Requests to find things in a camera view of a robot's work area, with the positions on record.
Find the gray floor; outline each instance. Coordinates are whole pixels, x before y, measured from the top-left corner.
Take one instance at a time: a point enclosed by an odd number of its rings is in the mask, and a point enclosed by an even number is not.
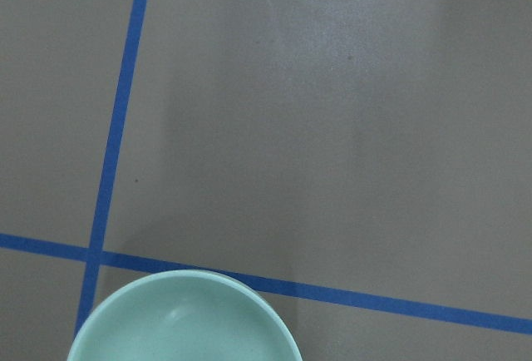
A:
[[[531,1],[149,0],[105,249],[532,318]],[[131,0],[0,5],[0,232],[88,246]],[[82,276],[0,249],[0,359],[65,358]],[[305,360],[532,351],[264,296]]]

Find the round bowl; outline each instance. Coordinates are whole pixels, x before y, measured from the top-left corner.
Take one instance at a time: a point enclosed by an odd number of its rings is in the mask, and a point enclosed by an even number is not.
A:
[[[201,270],[153,274],[92,312],[67,361],[301,361],[286,325],[248,286]]]

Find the blue stripe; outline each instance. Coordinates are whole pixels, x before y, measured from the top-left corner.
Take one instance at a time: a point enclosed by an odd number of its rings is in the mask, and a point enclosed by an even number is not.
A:
[[[168,270],[188,270],[199,268],[194,265],[185,265],[104,251],[101,257],[104,265],[127,270],[135,270],[147,273],[157,273]],[[442,305],[419,303],[392,297],[377,296],[316,286],[312,284],[300,284],[287,280],[264,278],[262,276],[239,274],[231,271],[212,270],[226,274],[249,287],[267,293],[283,294],[285,296],[300,299],[310,299],[325,303],[346,305],[360,309],[371,309],[386,313],[406,315],[423,319],[450,322],[453,324],[470,325],[479,328],[503,330],[517,334],[532,334],[532,319],[509,317],[500,314],[481,313],[468,309],[457,309]]]
[[[84,247],[64,245],[62,243],[24,238],[21,236],[0,234],[0,247],[26,251],[35,255],[49,255],[67,260],[86,260],[86,249]]]
[[[147,0],[133,0],[126,44],[116,88],[115,105],[111,117],[111,126],[107,138],[106,154],[101,172],[100,188],[96,199],[96,209],[92,222],[91,242],[87,253],[85,274],[81,287],[80,303],[77,310],[76,332],[91,312],[94,303],[96,282],[100,270],[100,256],[106,236],[107,218],[111,207],[116,166],[122,141],[122,132],[126,121],[127,104],[130,98],[131,83],[135,71],[136,55],[139,48],[140,33]]]

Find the bowl rim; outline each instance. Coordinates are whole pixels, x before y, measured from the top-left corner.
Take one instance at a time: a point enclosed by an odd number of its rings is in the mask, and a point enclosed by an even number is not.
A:
[[[116,301],[120,301],[122,296],[124,296],[125,294],[143,285],[150,284],[157,280],[171,279],[171,278],[205,279],[209,281],[214,281],[218,284],[224,284],[226,286],[229,286],[231,289],[235,289],[239,291],[241,294],[244,294],[246,297],[253,300],[253,302],[256,305],[258,305],[258,307],[260,307],[263,311],[265,311],[268,317],[271,318],[271,320],[275,323],[275,325],[281,330],[284,338],[288,341],[288,344],[292,350],[294,360],[303,361],[303,359],[301,358],[301,354],[299,353],[298,346],[296,345],[292,334],[288,330],[288,327],[283,322],[281,317],[278,316],[278,314],[275,312],[272,306],[269,305],[269,303],[265,299],[263,299],[257,292],[255,292],[253,289],[248,287],[246,284],[240,282],[239,280],[236,280],[235,278],[232,278],[225,274],[221,274],[221,273],[214,272],[214,271],[208,271],[208,270],[171,270],[171,271],[159,272],[159,273],[150,274],[148,276],[133,280],[129,284],[122,286],[117,291],[112,293],[109,297],[104,299],[98,306],[96,306],[92,310],[91,314],[86,319],[86,321],[83,323],[76,337],[74,338],[74,341],[72,342],[72,346],[70,348],[66,361],[76,360],[75,357],[77,356],[79,351],[81,351],[80,346],[83,343],[83,339],[89,333],[94,323],[100,318],[100,316],[103,313],[106,312],[107,309],[112,307]]]

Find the vertical blue line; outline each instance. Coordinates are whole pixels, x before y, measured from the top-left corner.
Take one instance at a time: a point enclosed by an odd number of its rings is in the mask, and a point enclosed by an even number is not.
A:
[[[116,88],[115,105],[111,116],[106,154],[101,171],[100,188],[96,199],[94,220],[92,221],[91,242],[87,250],[85,274],[81,287],[80,303],[77,310],[76,333],[91,312],[94,303],[96,283],[100,272],[100,258],[106,236],[107,218],[111,207],[116,166],[120,154],[122,132],[126,121],[127,104],[130,98],[131,83],[135,71],[136,55],[139,49],[140,33],[147,0],[133,0],[126,44]]]

